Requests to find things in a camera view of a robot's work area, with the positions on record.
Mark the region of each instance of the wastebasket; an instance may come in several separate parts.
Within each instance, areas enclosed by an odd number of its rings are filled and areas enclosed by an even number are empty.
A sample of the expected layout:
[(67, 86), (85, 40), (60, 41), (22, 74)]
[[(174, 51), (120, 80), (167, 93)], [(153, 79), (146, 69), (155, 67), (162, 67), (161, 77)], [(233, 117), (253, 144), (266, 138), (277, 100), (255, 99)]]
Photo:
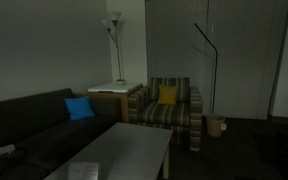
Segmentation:
[(221, 126), (225, 122), (225, 117), (218, 114), (207, 114), (205, 117), (207, 133), (213, 137), (220, 137), (222, 135)]

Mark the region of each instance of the lamp base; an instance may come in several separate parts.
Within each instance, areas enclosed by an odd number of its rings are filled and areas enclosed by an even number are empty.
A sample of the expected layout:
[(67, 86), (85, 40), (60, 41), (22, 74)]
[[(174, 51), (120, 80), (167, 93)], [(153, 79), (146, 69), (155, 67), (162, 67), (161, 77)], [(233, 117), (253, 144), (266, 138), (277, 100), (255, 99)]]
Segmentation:
[(118, 80), (116, 80), (116, 84), (118, 86), (123, 86), (125, 84), (125, 80), (124, 79), (118, 79)]

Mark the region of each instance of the couch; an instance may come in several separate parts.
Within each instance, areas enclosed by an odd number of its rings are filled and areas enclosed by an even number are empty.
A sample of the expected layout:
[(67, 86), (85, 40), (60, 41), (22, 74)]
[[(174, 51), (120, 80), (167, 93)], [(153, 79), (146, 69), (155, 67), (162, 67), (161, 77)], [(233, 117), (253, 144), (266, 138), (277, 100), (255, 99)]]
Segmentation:
[(96, 116), (69, 120), (61, 89), (0, 102), (0, 147), (16, 150), (0, 158), (0, 179), (43, 179), (121, 120), (120, 100), (92, 98)]
[[(178, 87), (177, 103), (160, 104), (159, 85)], [(128, 97), (129, 121), (132, 124), (171, 129), (173, 144), (189, 143), (199, 151), (202, 132), (202, 97), (188, 77), (152, 77), (147, 86)]]

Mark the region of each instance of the striped armchair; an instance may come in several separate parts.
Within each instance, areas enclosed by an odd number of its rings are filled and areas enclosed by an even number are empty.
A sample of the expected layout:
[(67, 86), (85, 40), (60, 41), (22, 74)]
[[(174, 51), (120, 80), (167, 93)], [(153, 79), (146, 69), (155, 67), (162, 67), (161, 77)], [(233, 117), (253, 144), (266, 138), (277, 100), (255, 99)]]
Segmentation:
[[(176, 105), (158, 104), (158, 85), (178, 86)], [(129, 121), (132, 124), (173, 130), (171, 142), (189, 141), (191, 151), (200, 150), (202, 98), (196, 86), (184, 78), (151, 78), (149, 85), (128, 97)]]

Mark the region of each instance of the side table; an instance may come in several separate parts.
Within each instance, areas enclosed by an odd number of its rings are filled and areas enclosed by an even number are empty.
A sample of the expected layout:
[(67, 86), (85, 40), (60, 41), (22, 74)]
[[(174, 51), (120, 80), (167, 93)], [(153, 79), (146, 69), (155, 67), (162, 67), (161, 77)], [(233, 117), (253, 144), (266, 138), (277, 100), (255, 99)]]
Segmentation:
[(128, 120), (128, 96), (142, 88), (141, 83), (126, 83), (124, 85), (116, 85), (115, 83), (102, 84), (100, 86), (92, 87), (88, 89), (87, 95), (92, 97), (107, 97), (107, 98), (119, 98), (121, 100), (121, 112), (124, 123), (129, 123)]

